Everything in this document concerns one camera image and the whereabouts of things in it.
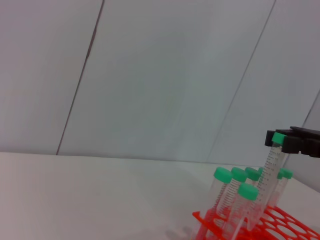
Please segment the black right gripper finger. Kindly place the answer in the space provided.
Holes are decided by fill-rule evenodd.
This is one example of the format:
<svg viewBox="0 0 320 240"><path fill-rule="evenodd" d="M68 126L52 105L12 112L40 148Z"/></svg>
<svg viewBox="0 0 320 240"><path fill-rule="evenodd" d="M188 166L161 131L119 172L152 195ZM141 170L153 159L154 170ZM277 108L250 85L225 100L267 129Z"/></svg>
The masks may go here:
<svg viewBox="0 0 320 240"><path fill-rule="evenodd" d="M320 141L313 138L299 138L286 136L283 140L282 150L286 154L307 155L313 158L320 157Z"/></svg>
<svg viewBox="0 0 320 240"><path fill-rule="evenodd" d="M286 135L286 136L298 137L303 140L304 139L320 140L319 130L291 126L290 129L268 130L266 132L266 137L265 137L265 143L264 143L265 146L272 146L272 138L275 132Z"/></svg>

